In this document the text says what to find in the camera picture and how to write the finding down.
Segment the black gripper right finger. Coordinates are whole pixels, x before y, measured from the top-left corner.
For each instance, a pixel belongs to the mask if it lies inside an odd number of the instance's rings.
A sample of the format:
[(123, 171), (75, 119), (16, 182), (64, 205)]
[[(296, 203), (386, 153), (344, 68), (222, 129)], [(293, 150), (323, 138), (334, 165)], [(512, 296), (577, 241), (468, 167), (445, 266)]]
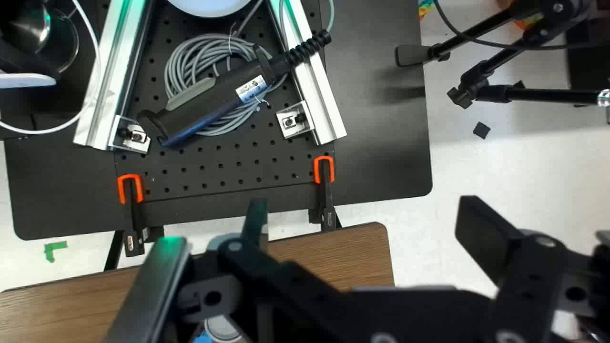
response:
[(462, 195), (456, 237), (502, 293), (523, 289), (527, 235), (479, 195)]

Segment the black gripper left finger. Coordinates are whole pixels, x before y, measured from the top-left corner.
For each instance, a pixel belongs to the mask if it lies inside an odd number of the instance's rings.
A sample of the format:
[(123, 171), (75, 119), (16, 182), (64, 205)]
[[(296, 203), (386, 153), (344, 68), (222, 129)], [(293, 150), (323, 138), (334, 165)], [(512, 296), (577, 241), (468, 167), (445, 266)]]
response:
[(266, 235), (268, 220), (270, 220), (268, 201), (264, 197), (254, 197), (247, 209), (247, 218), (243, 224), (243, 241), (251, 245), (260, 245)]

